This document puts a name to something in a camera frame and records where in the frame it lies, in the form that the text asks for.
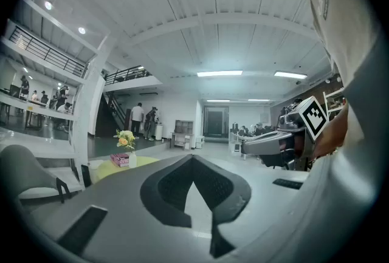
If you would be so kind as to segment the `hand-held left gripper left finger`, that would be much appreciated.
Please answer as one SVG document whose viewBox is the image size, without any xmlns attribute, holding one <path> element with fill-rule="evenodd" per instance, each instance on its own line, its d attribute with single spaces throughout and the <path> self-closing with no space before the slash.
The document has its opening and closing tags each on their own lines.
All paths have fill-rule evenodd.
<svg viewBox="0 0 389 263">
<path fill-rule="evenodd" d="M 185 213 L 187 195 L 193 183 L 192 155 L 151 174 L 140 187 L 146 210 L 160 223 L 172 227 L 191 227 Z"/>
</svg>

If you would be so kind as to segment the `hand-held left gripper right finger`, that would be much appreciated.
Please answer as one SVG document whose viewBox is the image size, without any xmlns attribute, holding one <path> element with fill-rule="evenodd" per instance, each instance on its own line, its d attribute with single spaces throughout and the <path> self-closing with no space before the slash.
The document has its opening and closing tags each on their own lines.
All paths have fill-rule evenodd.
<svg viewBox="0 0 389 263">
<path fill-rule="evenodd" d="M 241 176 L 212 162 L 193 156 L 193 182 L 212 212 L 210 254 L 224 256 L 235 249 L 222 237 L 219 226 L 235 221 L 249 203 L 252 190 Z"/>
</svg>

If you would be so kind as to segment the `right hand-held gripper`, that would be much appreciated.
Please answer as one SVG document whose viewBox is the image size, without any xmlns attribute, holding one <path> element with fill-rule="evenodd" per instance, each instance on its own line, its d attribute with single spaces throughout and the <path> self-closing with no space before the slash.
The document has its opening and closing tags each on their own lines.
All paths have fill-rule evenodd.
<svg viewBox="0 0 389 263">
<path fill-rule="evenodd" d="M 306 171 L 315 141 L 328 119 L 318 100 L 311 96 L 284 109 L 276 130 L 241 144 L 241 153 L 259 157 L 267 167 Z"/>
</svg>

